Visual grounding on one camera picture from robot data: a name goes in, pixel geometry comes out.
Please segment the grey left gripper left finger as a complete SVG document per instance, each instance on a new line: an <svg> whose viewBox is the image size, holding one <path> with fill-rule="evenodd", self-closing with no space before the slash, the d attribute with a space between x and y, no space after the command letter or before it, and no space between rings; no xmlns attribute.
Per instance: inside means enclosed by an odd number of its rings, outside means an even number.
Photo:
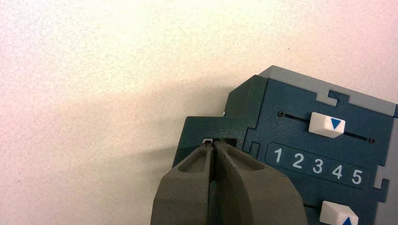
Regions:
<svg viewBox="0 0 398 225"><path fill-rule="evenodd" d="M166 173L153 201L152 225L206 225L214 147L203 143Z"/></svg>

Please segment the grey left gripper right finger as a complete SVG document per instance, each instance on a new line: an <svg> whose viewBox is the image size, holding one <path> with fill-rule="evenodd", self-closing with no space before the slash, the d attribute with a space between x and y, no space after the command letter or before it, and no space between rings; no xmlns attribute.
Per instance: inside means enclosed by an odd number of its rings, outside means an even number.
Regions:
<svg viewBox="0 0 398 225"><path fill-rule="evenodd" d="M301 195L282 172L215 141L215 182L225 225L306 225Z"/></svg>

